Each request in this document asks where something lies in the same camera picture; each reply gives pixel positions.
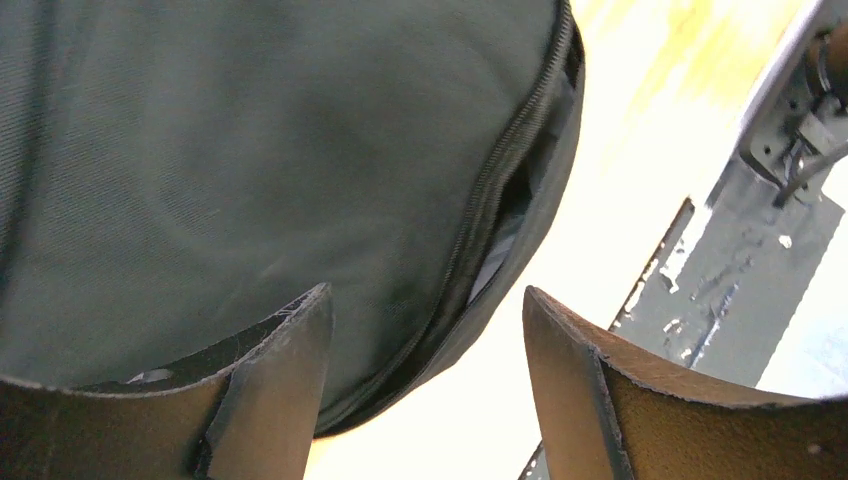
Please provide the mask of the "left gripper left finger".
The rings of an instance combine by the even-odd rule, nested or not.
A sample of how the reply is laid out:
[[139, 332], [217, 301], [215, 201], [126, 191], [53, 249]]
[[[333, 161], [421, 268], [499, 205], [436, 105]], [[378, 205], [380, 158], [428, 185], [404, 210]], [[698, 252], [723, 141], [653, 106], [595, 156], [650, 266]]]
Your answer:
[[1, 381], [5, 479], [300, 479], [334, 317], [319, 284], [258, 324], [129, 383]]

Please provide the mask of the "black backpack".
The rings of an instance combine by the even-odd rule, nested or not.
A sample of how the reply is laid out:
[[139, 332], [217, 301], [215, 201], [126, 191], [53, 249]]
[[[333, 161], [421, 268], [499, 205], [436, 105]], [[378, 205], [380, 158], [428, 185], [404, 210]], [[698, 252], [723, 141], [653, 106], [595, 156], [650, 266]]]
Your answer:
[[318, 283], [316, 435], [453, 365], [573, 161], [566, 1], [5, 1], [1, 371], [125, 381]]

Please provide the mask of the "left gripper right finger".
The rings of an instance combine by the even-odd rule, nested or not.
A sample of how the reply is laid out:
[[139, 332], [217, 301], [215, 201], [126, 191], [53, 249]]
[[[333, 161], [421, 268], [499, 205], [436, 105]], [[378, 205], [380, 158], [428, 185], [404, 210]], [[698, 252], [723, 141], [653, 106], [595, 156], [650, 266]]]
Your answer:
[[554, 479], [843, 479], [847, 401], [760, 391], [677, 365], [524, 294], [525, 351]]

